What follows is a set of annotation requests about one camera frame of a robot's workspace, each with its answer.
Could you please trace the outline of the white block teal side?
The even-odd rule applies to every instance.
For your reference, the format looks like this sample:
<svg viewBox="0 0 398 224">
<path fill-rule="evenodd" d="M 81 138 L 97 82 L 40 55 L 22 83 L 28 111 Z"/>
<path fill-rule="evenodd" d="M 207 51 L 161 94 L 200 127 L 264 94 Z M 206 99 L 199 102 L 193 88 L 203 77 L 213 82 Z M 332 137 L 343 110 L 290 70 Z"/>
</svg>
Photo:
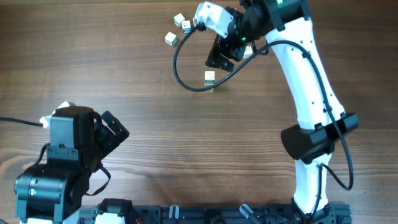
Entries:
<svg viewBox="0 0 398 224">
<path fill-rule="evenodd" d="M 215 84 L 215 71 L 205 71 L 205 85 Z"/>
</svg>

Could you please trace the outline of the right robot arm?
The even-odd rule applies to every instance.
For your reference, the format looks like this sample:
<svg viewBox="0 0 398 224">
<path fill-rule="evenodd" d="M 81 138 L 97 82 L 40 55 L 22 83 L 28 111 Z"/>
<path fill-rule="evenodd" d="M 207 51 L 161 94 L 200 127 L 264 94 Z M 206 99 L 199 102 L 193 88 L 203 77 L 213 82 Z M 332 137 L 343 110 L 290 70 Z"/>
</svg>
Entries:
<svg viewBox="0 0 398 224">
<path fill-rule="evenodd" d="M 233 71 L 236 62 L 248 61 L 247 44 L 265 38 L 266 46 L 253 53 L 275 53 L 297 110 L 298 123 L 281 133 L 285 150 L 295 161 L 292 203 L 298 221 L 316 222 L 331 213 L 325 184 L 335 143 L 357 128 L 358 117 L 345 111 L 328 82 L 306 1 L 241 1 L 241 5 L 243 12 L 208 1 L 198 6 L 195 22 L 217 34 L 206 64 Z"/>
</svg>

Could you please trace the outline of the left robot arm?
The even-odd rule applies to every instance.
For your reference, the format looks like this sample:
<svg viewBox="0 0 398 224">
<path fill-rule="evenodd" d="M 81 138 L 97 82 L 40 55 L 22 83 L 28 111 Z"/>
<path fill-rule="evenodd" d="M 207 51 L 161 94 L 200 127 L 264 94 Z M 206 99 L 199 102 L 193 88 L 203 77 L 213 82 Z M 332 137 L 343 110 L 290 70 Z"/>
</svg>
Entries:
<svg viewBox="0 0 398 224">
<path fill-rule="evenodd" d="M 50 141 L 37 160 L 16 179 L 16 215 L 63 223 L 81 207 L 90 177 L 109 172 L 102 160 L 129 137 L 129 131 L 109 111 L 99 114 L 85 106 L 66 106 L 50 117 Z"/>
</svg>

